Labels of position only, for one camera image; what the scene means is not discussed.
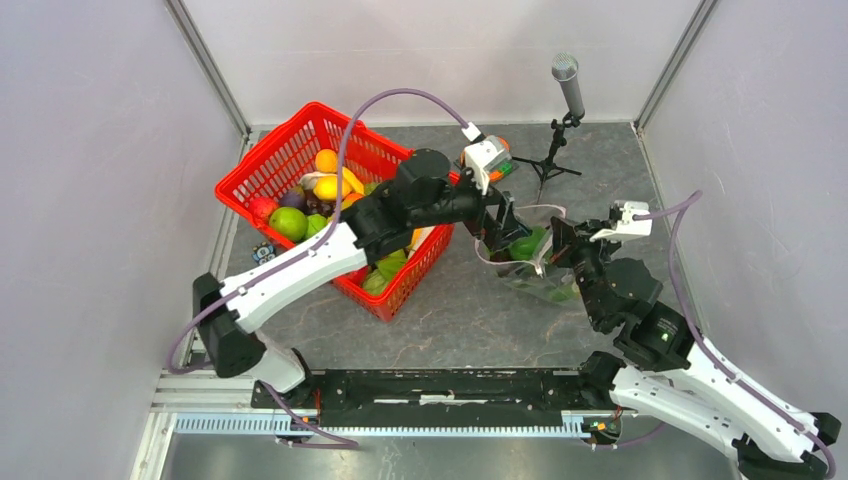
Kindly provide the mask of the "green toy leafy vegetable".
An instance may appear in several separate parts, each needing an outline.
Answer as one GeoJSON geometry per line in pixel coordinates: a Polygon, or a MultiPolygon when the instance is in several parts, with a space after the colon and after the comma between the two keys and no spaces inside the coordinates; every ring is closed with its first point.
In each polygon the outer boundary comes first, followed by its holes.
{"type": "Polygon", "coordinates": [[[541,281],[528,287],[527,292],[541,300],[563,305],[580,297],[579,288],[574,280],[550,283],[541,281]]]}

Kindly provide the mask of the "clear dotted zip bag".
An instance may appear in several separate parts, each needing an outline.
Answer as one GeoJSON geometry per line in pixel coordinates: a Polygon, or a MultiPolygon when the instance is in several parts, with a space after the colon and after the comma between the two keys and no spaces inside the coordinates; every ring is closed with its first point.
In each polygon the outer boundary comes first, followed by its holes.
{"type": "MultiPolygon", "coordinates": [[[[509,251],[503,255],[490,254],[480,240],[475,241],[475,253],[485,264],[494,270],[496,276],[507,286],[527,293],[532,284],[547,281],[550,283],[574,280],[573,272],[567,267],[558,267],[552,263],[553,236],[550,232],[551,219],[557,217],[564,220],[567,210],[565,207],[553,204],[537,204],[515,208],[515,214],[524,225],[532,229],[543,227],[547,234],[536,249],[536,257],[530,261],[513,261],[509,251]]],[[[580,297],[567,304],[575,304],[580,297]]]]}

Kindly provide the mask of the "black microphone tripod stand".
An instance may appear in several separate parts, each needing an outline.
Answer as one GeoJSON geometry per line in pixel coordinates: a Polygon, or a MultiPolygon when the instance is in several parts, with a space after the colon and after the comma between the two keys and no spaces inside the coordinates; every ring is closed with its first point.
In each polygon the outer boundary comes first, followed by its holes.
{"type": "Polygon", "coordinates": [[[553,133],[548,148],[548,154],[543,160],[533,160],[512,156],[512,160],[514,162],[529,165],[538,177],[539,186],[537,190],[537,202],[541,200],[544,187],[549,180],[562,174],[574,176],[583,175],[581,171],[559,166],[555,162],[555,157],[558,151],[567,145],[565,130],[569,128],[577,128],[580,125],[581,118],[579,116],[574,116],[571,112],[568,112],[561,120],[553,119],[551,121],[550,128],[553,133]]]}

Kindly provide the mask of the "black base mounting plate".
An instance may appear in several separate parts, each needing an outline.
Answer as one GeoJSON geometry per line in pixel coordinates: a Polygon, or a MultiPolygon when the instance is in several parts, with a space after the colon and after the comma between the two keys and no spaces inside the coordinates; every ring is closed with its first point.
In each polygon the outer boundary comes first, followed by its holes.
{"type": "Polygon", "coordinates": [[[561,414],[615,411],[574,369],[396,369],[313,372],[283,394],[322,427],[553,427],[561,414]]]}

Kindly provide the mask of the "orange letter e block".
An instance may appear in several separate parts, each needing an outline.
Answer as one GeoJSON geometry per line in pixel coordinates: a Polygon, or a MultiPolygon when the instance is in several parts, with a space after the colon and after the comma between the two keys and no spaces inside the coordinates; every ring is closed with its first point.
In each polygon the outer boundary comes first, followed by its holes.
{"type": "MultiPolygon", "coordinates": [[[[505,147],[505,149],[510,152],[511,147],[509,143],[503,139],[502,137],[497,136],[498,141],[505,147]]],[[[456,162],[458,167],[465,167],[465,153],[461,152],[458,160],[456,162]]],[[[505,160],[501,162],[494,170],[489,173],[489,179],[491,183],[497,183],[501,181],[506,176],[510,175],[515,169],[515,165],[512,159],[505,160]]]]}

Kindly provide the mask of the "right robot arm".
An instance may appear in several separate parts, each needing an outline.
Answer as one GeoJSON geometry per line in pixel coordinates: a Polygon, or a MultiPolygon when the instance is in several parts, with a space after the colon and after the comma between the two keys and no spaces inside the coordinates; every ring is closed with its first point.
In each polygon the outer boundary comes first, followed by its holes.
{"type": "Polygon", "coordinates": [[[601,238],[605,225],[551,220],[552,263],[572,271],[592,328],[613,334],[620,352],[589,356],[580,400],[652,415],[735,460],[745,479],[834,478],[840,421],[791,406],[720,354],[660,301],[663,285],[642,261],[612,258],[620,244],[601,238]]]}

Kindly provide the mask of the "green toy bell pepper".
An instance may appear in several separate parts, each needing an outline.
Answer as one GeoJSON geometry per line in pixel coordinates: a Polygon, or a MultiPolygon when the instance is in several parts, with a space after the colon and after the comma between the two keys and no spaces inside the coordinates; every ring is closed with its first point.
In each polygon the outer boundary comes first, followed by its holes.
{"type": "Polygon", "coordinates": [[[536,257],[536,249],[547,234],[547,229],[534,227],[533,233],[528,237],[522,237],[508,246],[508,251],[513,261],[530,261],[536,257]]]}

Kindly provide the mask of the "grey microphone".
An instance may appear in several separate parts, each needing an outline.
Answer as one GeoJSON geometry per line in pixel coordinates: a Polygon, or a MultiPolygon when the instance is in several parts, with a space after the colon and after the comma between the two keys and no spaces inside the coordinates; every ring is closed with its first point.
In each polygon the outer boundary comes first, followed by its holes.
{"type": "Polygon", "coordinates": [[[581,120],[585,116],[585,106],[578,81],[579,63],[570,53],[557,54],[551,63],[551,73],[558,82],[565,98],[569,113],[581,120]]]}

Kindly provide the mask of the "orange yellow round fruit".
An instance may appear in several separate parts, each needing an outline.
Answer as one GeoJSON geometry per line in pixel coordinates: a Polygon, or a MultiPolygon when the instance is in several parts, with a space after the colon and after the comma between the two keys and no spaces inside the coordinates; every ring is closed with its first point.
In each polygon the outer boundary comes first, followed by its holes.
{"type": "Polygon", "coordinates": [[[322,149],[316,153],[314,164],[318,172],[336,174],[338,171],[337,153],[332,149],[322,149]]]}

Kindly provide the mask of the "purple toy fig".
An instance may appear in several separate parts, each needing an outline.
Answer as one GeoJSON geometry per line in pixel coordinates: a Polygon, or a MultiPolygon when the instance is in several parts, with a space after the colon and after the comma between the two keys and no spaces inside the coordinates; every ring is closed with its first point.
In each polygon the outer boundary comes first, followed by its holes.
{"type": "Polygon", "coordinates": [[[278,200],[279,207],[290,207],[300,210],[303,213],[306,213],[308,210],[307,207],[307,196],[306,192],[300,185],[295,185],[292,188],[288,189],[278,200]]]}

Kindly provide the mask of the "white toy garlic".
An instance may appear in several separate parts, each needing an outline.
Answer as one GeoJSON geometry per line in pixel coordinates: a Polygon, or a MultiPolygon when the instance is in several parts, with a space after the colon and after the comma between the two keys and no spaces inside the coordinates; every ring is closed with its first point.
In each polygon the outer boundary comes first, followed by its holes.
{"type": "Polygon", "coordinates": [[[324,172],[319,172],[319,171],[309,172],[309,173],[304,174],[300,178],[299,185],[304,190],[313,190],[320,179],[325,178],[325,177],[334,177],[334,176],[335,176],[334,173],[324,173],[324,172]]]}

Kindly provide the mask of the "red strawberry toy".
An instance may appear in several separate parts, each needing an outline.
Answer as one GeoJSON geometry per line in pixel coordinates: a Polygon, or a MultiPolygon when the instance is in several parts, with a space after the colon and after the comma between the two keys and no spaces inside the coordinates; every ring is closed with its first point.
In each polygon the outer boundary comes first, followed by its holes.
{"type": "Polygon", "coordinates": [[[253,198],[248,202],[246,207],[251,223],[254,226],[267,226],[272,215],[278,208],[278,202],[268,197],[253,198]]]}

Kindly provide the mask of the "green toy apple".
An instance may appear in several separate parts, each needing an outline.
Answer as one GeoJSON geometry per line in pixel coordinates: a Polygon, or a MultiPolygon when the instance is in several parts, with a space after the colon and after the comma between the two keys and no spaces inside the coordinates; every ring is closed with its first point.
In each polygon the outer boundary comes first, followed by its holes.
{"type": "Polygon", "coordinates": [[[305,238],[308,228],[307,216],[294,207],[279,207],[269,217],[269,227],[287,240],[298,243],[305,238]]]}

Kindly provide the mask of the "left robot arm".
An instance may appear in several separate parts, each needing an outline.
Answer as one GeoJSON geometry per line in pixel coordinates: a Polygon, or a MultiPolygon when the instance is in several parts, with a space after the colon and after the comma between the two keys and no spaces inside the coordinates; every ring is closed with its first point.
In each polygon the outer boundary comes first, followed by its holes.
{"type": "Polygon", "coordinates": [[[512,213],[512,199],[491,185],[490,174],[511,161],[491,137],[467,146],[458,181],[451,163],[418,149],[370,195],[340,213],[337,222],[271,261],[220,281],[206,273],[192,285],[194,323],[211,368],[220,378],[250,375],[290,407],[306,405],[314,381],[294,349],[267,346],[257,330],[285,306],[317,287],[376,263],[406,247],[415,229],[463,223],[499,250],[529,234],[512,213]]]}

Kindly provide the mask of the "yellow toy lemon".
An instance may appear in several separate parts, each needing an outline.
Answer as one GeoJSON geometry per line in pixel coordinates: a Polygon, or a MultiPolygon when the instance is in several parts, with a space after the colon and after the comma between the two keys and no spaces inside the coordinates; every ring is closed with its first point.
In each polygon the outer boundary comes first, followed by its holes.
{"type": "Polygon", "coordinates": [[[338,177],[334,176],[320,179],[312,192],[322,201],[335,202],[338,197],[344,199],[353,191],[344,179],[338,182],[338,177]]]}

